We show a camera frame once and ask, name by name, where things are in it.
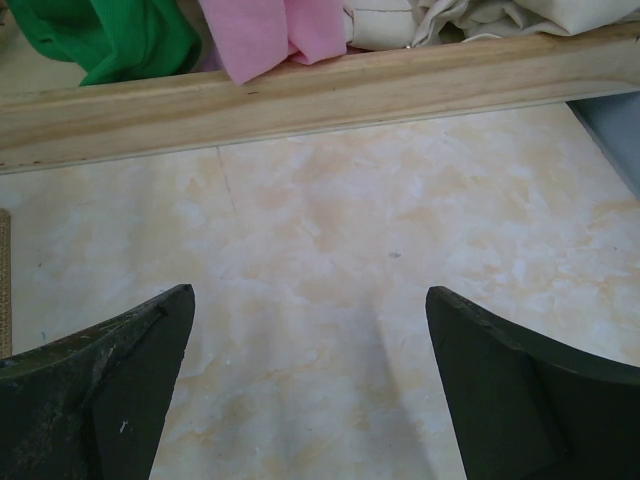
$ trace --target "dark green object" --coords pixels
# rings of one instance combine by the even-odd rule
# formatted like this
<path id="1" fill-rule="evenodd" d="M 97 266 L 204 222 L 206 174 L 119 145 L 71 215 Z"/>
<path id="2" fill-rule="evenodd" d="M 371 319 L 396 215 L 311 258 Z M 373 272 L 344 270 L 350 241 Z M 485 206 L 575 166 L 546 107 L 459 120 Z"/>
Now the dark green object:
<path id="1" fill-rule="evenodd" d="M 33 48 L 87 71 L 81 85 L 187 73 L 201 41 L 175 0 L 9 0 Z"/>

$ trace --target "pile of cloth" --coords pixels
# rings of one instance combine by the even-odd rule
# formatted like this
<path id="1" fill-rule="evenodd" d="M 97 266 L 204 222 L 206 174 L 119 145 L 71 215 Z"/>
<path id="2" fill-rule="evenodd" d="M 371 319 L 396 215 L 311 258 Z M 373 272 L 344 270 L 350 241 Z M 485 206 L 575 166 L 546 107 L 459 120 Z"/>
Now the pile of cloth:
<path id="1" fill-rule="evenodd" d="M 640 0 L 199 0 L 215 48 L 206 69 L 245 83 L 291 59 L 640 20 Z M 9 0 L 43 55 L 80 64 L 83 85 L 186 73 L 201 39 L 176 0 Z"/>

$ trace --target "beige fabric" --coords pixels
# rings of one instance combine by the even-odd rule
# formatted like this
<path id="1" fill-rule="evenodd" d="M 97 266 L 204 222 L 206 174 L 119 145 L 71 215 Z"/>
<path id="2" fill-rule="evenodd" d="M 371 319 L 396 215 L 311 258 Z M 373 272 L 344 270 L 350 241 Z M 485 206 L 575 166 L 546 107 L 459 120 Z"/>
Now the beige fabric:
<path id="1" fill-rule="evenodd" d="M 364 50 L 394 50 L 411 43 L 417 24 L 407 0 L 346 0 L 347 44 Z"/>
<path id="2" fill-rule="evenodd" d="M 623 19 L 640 8 L 640 0 L 418 0 L 416 7 L 426 13 L 412 46 L 440 43 L 447 22 L 467 38 L 576 35 Z"/>

